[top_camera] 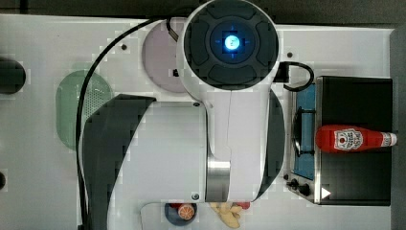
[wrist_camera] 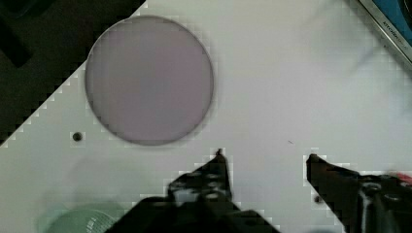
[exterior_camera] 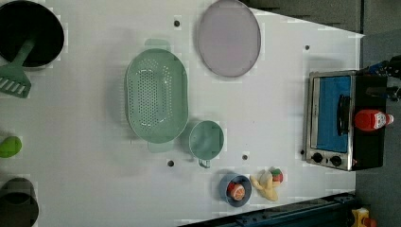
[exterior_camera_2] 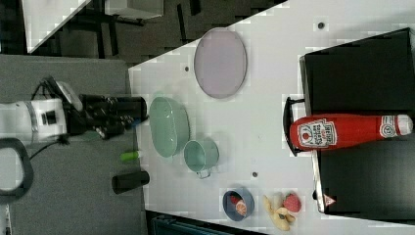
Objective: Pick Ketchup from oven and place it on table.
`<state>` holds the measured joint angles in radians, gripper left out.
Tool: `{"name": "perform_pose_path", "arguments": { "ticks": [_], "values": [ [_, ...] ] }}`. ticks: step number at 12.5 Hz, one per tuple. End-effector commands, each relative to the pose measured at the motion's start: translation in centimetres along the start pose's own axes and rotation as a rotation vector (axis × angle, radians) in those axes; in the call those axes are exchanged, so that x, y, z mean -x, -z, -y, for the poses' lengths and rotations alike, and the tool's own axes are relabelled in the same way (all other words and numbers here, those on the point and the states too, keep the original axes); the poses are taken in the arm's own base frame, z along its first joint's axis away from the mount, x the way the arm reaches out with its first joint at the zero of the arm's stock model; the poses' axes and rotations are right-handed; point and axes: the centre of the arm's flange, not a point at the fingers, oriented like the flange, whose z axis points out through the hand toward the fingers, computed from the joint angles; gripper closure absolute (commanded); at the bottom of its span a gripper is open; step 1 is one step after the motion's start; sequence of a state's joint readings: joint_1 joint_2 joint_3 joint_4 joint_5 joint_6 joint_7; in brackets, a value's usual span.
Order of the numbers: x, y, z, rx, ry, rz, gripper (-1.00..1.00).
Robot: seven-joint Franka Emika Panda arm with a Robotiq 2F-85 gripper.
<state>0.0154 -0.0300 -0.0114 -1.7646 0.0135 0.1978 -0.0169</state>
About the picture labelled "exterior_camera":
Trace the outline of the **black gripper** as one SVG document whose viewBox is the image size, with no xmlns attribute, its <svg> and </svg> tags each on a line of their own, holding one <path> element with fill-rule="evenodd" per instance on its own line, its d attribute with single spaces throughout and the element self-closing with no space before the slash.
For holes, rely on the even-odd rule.
<svg viewBox="0 0 401 227">
<path fill-rule="evenodd" d="M 394 56 L 389 61 L 382 61 L 370 65 L 360 70 L 360 74 L 365 77 L 382 77 L 400 79 L 401 56 Z M 375 96 L 390 101 L 400 100 L 400 87 L 369 87 L 366 90 L 368 96 Z"/>
</svg>

